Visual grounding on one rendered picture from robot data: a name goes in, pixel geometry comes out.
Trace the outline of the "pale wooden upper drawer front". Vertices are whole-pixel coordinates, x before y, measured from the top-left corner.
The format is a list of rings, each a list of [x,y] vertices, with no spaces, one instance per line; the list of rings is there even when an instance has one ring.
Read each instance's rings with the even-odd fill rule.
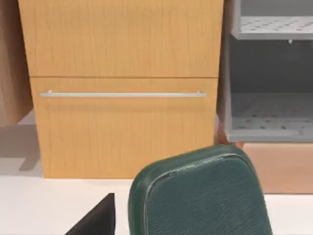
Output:
[[[224,0],[18,0],[32,77],[218,76]]]

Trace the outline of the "grey pierced upper drawer inside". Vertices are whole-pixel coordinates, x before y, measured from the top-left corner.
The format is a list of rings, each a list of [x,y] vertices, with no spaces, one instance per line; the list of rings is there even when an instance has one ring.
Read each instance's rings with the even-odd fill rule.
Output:
[[[227,14],[238,40],[313,41],[313,0],[229,0]]]

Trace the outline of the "brown wooden cupboard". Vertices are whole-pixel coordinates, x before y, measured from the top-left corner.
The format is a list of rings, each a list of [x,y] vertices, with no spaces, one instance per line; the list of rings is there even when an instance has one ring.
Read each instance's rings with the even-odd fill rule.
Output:
[[[226,138],[221,119],[221,105],[224,103],[221,98],[221,59],[225,36],[231,34],[227,14],[228,1],[224,0],[218,76],[211,77],[218,81],[213,144],[236,144],[245,151],[266,193],[313,193],[313,142],[232,142]],[[0,0],[0,126],[15,125],[30,112],[34,112],[31,78],[18,0]]]

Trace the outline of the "dark green leather case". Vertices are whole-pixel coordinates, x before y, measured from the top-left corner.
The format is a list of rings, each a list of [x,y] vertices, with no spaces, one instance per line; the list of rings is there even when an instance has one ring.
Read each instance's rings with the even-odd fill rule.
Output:
[[[130,235],[273,235],[245,152],[214,145],[159,160],[134,178]]]

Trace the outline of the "pale wooden drawer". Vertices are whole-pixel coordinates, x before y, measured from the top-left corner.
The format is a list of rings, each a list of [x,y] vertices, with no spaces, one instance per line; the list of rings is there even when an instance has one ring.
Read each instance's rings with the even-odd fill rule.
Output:
[[[213,144],[216,78],[33,77],[46,178],[133,178],[151,162]],[[39,93],[206,93],[207,97],[42,97]]]
[[[224,0],[18,0],[32,77],[218,76]]]

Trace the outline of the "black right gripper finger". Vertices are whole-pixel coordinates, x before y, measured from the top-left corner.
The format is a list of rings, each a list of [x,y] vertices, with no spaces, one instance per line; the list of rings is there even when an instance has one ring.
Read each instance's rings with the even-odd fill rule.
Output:
[[[80,219],[65,235],[114,235],[115,196],[107,194]]]

